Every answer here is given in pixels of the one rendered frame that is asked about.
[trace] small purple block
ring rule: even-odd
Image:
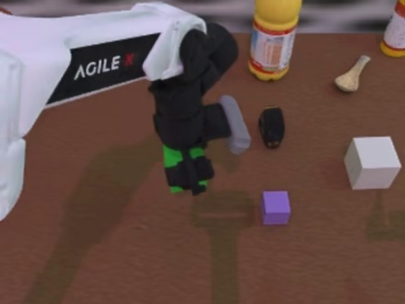
[[[285,225],[291,209],[287,191],[263,191],[261,213],[264,225]]]

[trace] brown table surface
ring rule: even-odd
[[[384,56],[379,35],[299,35],[289,74],[259,82],[237,38],[239,61],[206,101],[235,96],[252,146],[237,158],[213,143],[216,177],[198,198],[168,192],[146,82],[40,116],[0,223],[1,304],[405,303],[404,175],[352,191],[343,164],[356,136],[392,136],[405,159],[405,59]],[[361,54],[359,91],[339,92]],[[274,151],[257,130],[268,103],[287,128]],[[289,191],[289,225],[260,224],[263,190]]]

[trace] yellow bottle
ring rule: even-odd
[[[380,48],[391,57],[405,56],[405,0],[398,0]]]
[[[278,80],[289,70],[302,0],[256,0],[249,70]]]

